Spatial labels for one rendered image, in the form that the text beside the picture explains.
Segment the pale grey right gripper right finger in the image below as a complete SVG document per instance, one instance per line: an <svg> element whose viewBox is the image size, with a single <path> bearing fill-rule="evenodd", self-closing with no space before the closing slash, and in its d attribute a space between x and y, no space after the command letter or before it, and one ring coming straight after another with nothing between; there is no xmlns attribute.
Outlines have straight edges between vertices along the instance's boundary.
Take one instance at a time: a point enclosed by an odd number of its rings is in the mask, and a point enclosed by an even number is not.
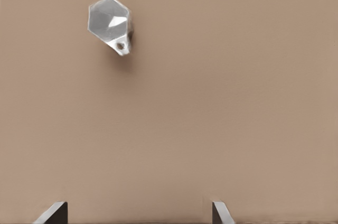
<svg viewBox="0 0 338 224"><path fill-rule="evenodd" d="M235 224L223 201L212 202L212 224Z"/></svg>

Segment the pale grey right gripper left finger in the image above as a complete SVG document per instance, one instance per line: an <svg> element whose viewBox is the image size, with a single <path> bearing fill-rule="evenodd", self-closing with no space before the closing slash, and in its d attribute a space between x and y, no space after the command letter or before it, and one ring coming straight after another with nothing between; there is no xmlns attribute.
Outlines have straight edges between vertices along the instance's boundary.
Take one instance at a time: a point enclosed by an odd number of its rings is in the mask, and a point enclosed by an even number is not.
<svg viewBox="0 0 338 224"><path fill-rule="evenodd" d="M68 224L68 203L65 201L55 202L32 224Z"/></svg>

